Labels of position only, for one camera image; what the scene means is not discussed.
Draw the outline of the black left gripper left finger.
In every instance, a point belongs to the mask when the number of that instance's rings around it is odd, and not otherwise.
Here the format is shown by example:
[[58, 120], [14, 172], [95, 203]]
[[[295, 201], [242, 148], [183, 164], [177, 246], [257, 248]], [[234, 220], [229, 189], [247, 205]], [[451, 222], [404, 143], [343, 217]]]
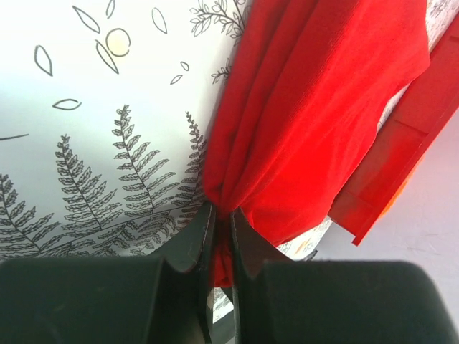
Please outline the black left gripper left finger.
[[3, 343], [210, 343], [216, 211], [146, 256], [1, 264]]

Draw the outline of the red t shirt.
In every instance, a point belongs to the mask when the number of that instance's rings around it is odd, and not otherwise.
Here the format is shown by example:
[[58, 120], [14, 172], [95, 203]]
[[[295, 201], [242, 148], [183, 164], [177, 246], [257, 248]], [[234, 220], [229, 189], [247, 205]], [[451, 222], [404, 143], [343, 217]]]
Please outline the red t shirt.
[[389, 100], [430, 63], [425, 1], [254, 1], [203, 169], [214, 283], [233, 283], [230, 214], [272, 245], [320, 224]]

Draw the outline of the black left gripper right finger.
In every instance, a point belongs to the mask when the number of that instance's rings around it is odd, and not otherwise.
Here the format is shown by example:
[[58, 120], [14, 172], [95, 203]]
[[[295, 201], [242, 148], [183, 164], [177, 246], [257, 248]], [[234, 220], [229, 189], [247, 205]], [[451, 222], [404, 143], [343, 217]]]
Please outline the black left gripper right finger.
[[401, 261], [296, 262], [231, 215], [238, 343], [452, 343], [433, 281]]

